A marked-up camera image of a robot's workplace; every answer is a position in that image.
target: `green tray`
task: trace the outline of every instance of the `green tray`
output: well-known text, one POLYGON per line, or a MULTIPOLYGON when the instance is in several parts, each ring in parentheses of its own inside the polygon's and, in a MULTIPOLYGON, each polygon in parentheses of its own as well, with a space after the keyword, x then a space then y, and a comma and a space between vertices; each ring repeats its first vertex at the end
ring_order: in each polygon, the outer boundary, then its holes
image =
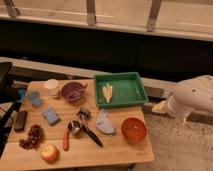
POLYGON ((99 108, 117 108, 142 105, 148 101, 147 94, 137 72, 95 75, 95 99, 99 108), (103 86, 113 86, 110 103, 103 96, 103 86))

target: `bunch of grapes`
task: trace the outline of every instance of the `bunch of grapes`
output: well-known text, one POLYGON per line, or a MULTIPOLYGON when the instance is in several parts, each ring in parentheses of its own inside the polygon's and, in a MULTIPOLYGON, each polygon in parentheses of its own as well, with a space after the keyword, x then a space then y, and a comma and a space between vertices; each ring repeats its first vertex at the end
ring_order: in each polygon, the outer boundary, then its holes
POLYGON ((42 139, 44 133, 41 126, 38 124, 35 124, 31 126, 27 135, 28 135, 27 140, 25 139, 19 140, 19 146, 28 150, 28 149, 33 149, 36 147, 38 142, 42 139))

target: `purple bowl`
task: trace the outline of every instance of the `purple bowl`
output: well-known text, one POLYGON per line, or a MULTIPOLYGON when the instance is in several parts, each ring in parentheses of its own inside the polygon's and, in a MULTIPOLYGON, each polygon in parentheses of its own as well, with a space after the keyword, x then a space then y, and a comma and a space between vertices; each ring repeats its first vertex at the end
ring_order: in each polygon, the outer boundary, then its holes
POLYGON ((61 95, 69 102, 79 100, 83 97, 87 84, 83 86, 78 82, 70 82, 64 85, 61 95))

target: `orange carrot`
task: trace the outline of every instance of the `orange carrot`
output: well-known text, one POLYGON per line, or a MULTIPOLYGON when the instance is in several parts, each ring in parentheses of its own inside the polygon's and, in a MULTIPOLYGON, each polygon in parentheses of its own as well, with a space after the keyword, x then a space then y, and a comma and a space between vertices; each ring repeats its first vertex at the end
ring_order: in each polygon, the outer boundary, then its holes
POLYGON ((63 137, 63 149, 64 151, 69 150, 69 130, 66 130, 64 132, 64 137, 63 137))

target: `bowl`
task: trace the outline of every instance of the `bowl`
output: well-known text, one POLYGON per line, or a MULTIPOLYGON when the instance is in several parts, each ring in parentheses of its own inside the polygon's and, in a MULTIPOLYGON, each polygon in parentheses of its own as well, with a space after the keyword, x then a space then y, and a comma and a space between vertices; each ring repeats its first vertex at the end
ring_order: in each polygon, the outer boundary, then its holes
POLYGON ((147 134, 145 124, 138 118, 127 118, 121 125, 121 132, 130 144, 140 143, 147 134))
POLYGON ((67 101, 73 102, 83 97, 87 84, 82 85, 79 82, 69 82, 65 84, 61 90, 61 95, 67 101))

